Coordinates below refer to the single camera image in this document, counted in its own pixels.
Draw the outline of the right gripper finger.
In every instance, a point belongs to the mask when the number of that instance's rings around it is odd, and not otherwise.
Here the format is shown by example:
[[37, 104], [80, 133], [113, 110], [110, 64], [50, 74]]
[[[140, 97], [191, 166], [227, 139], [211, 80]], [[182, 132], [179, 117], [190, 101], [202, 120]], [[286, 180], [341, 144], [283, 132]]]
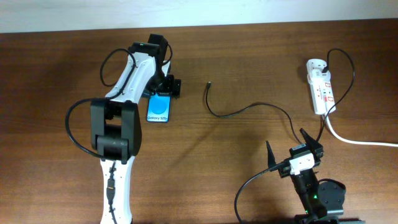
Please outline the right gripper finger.
[[322, 158], [324, 153], [323, 146], [317, 140], [312, 138], [303, 128], [300, 129], [300, 133], [314, 156], [317, 159]]
[[266, 148], [267, 148], [267, 165], [269, 170], [276, 170], [277, 164], [275, 161], [274, 153], [272, 152], [271, 145], [269, 141], [266, 141]]

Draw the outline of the blue Samsung Galaxy smartphone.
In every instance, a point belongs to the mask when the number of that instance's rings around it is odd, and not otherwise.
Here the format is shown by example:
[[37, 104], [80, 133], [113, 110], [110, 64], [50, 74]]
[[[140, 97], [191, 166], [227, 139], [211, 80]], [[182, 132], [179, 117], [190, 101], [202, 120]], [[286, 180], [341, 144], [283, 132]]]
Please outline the blue Samsung Galaxy smartphone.
[[170, 104], [170, 96], [151, 96], [149, 98], [146, 120], [150, 123], [167, 123], [170, 116]]

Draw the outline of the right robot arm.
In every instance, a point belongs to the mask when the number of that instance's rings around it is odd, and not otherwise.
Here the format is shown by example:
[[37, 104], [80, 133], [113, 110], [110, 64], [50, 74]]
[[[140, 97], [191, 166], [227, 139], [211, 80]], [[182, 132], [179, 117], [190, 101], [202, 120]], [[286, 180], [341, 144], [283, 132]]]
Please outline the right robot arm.
[[314, 167], [319, 166], [323, 157], [323, 146], [300, 130], [305, 143], [289, 149], [290, 157], [276, 163], [269, 143], [266, 144], [268, 171], [277, 171], [280, 178], [290, 177], [295, 191], [305, 210], [296, 215], [295, 223], [365, 223], [364, 220], [341, 220], [344, 214], [346, 186], [333, 179], [317, 179]]

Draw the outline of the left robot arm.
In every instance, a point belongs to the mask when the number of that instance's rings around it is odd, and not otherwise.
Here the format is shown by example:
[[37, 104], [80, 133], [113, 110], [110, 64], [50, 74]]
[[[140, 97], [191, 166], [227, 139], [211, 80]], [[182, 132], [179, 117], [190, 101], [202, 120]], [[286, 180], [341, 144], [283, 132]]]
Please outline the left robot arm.
[[142, 142], [138, 103], [142, 97], [180, 96], [181, 80], [170, 74], [167, 39], [151, 34], [128, 49], [127, 64], [103, 100], [90, 105], [91, 145], [101, 156], [104, 179], [102, 223], [131, 223], [130, 178]]

